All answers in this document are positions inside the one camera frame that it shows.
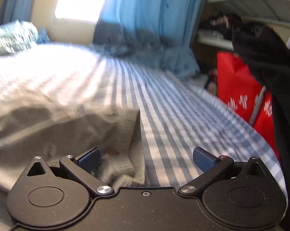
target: black cloth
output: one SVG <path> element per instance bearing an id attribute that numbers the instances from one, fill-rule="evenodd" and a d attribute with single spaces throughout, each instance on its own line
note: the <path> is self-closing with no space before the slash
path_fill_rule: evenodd
<path id="1" fill-rule="evenodd" d="M 275 143 L 281 159 L 290 215 L 290 50 L 281 38 L 262 24 L 233 27 L 234 52 L 248 65 L 251 74 L 272 94 Z"/>

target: red bag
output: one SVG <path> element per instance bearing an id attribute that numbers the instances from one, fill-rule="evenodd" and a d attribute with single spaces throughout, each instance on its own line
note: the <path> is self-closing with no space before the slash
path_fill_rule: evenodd
<path id="1" fill-rule="evenodd" d="M 262 86 L 253 78 L 241 58 L 218 52 L 218 97 L 249 122 Z"/>
<path id="2" fill-rule="evenodd" d="M 254 124 L 254 129 L 269 143 L 271 148 L 274 150 L 275 155 L 279 159 L 279 154 L 276 149 L 274 139 L 274 124 L 272 116 L 272 98 L 271 93 L 266 92 L 262 105 L 259 110 L 259 114 Z"/>
<path id="3" fill-rule="evenodd" d="M 241 58 L 218 52 L 218 97 L 246 122 L 250 121 L 262 86 L 251 75 Z M 266 92 L 254 129 L 268 142 L 279 158 L 274 140 L 271 93 Z"/>

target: blanket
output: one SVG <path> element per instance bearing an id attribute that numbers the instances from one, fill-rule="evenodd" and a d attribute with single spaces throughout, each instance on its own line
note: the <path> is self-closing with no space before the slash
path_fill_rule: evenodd
<path id="1" fill-rule="evenodd" d="M 0 190 L 9 192 L 34 156 L 52 162 L 98 147 L 95 176 L 113 186 L 145 183 L 137 109 L 94 103 L 61 106 L 40 92 L 17 89 L 0 106 Z"/>

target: white shelf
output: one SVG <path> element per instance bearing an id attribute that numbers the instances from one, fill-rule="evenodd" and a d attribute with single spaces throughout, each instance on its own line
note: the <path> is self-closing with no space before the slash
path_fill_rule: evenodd
<path id="1" fill-rule="evenodd" d="M 233 51 L 233 43 L 227 40 L 219 40 L 215 37 L 201 36 L 198 35 L 198 42 L 214 47 L 219 47 L 222 49 L 227 49 Z"/>
<path id="2" fill-rule="evenodd" d="M 290 0 L 207 0 L 226 14 L 290 27 Z"/>

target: bed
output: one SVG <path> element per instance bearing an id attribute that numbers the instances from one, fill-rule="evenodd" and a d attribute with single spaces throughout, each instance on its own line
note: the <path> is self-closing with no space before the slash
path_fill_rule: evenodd
<path id="1" fill-rule="evenodd" d="M 235 161 L 259 156 L 285 195 L 279 162 L 266 141 L 243 119 L 193 79 L 104 57 L 88 47 L 43 44 L 0 57 L 0 102 L 10 91 L 39 90 L 63 105 L 86 100 L 101 105 L 139 108 L 148 184 L 176 188 L 199 176 L 193 149 Z M 0 231 L 11 223 L 0 204 Z"/>

